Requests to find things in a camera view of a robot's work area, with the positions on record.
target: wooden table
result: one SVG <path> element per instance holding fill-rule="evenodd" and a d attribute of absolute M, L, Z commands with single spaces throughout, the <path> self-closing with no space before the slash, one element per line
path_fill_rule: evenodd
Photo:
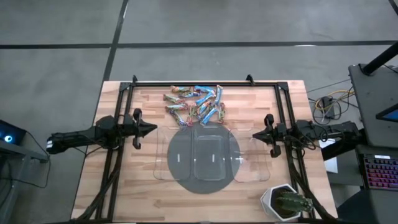
<path fill-rule="evenodd" d="M 114 114 L 119 83 L 104 83 L 95 120 Z M 312 116 L 304 82 L 297 80 L 288 81 L 288 83 L 295 118 L 310 120 Z M 166 102 L 162 100 L 164 93 L 170 94 L 170 88 L 135 88 L 131 113 L 134 108 L 141 108 L 144 121 L 158 126 L 175 126 L 173 118 L 165 113 Z M 272 113 L 275 123 L 279 123 L 273 88 L 224 87 L 222 101 L 226 105 L 224 126 L 228 129 L 251 127 L 264 129 L 263 120 L 268 113 Z M 285 101 L 283 104 L 285 117 L 288 118 Z M 156 145 L 155 131 L 142 140 L 141 150 L 133 148 L 132 138 L 126 139 L 115 205 L 115 222 L 276 221 L 263 212 L 259 199 L 269 187 L 290 183 L 283 147 L 282 155 L 272 159 L 269 155 L 270 147 L 264 145 L 267 154 L 267 167 L 271 173 L 269 180 L 245 183 L 232 181 L 223 190 L 203 195 L 185 190 L 174 180 L 154 178 Z M 86 158 L 72 218 L 78 217 L 98 193 L 105 157 L 106 151 L 98 150 Z M 337 217 L 321 152 L 306 150 L 304 161 L 312 192 L 327 211 Z M 109 198 L 106 197 L 104 206 L 106 210 L 104 211 L 108 209 L 108 200 Z"/>

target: white pot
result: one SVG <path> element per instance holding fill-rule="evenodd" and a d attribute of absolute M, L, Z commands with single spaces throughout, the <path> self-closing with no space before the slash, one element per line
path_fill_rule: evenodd
<path fill-rule="evenodd" d="M 275 189 L 278 189 L 280 187 L 288 187 L 291 191 L 297 193 L 289 184 L 282 184 L 276 187 L 271 187 L 269 188 L 261 197 L 261 205 L 262 208 L 264 209 L 264 211 L 268 214 L 268 215 L 272 215 L 275 218 L 278 218 L 280 221 L 282 222 L 286 222 L 295 218 L 300 217 L 301 212 L 297 212 L 295 215 L 289 217 L 289 218 L 282 218 L 277 212 L 275 212 L 275 210 L 271 207 L 271 195 L 272 195 L 272 191 L 274 191 Z"/>

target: clear plastic container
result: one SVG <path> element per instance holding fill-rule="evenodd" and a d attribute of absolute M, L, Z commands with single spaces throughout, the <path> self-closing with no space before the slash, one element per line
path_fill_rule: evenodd
<path fill-rule="evenodd" d="M 192 166 L 191 145 L 190 128 L 158 127 L 154 177 L 159 180 L 189 179 Z"/>
<path fill-rule="evenodd" d="M 207 125 L 194 130 L 193 173 L 199 180 L 225 179 L 228 146 L 221 128 Z"/>
<path fill-rule="evenodd" d="M 251 128 L 232 129 L 229 132 L 231 168 L 234 170 L 234 167 L 239 167 L 234 174 L 237 182 L 266 181 L 270 177 L 264 143 L 252 137 L 259 131 Z"/>

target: gray circular mat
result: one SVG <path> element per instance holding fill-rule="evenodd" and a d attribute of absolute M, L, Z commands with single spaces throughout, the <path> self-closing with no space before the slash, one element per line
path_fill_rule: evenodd
<path fill-rule="evenodd" d="M 173 178 L 196 194 L 223 189 L 239 169 L 236 139 L 223 125 L 214 122 L 206 126 L 196 122 L 188 129 L 177 132 L 169 144 L 167 161 Z"/>

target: rgb keyboard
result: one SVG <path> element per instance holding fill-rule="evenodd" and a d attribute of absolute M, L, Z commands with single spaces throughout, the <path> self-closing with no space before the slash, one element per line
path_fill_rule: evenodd
<path fill-rule="evenodd" d="M 398 160 L 364 158 L 370 189 L 398 190 Z"/>

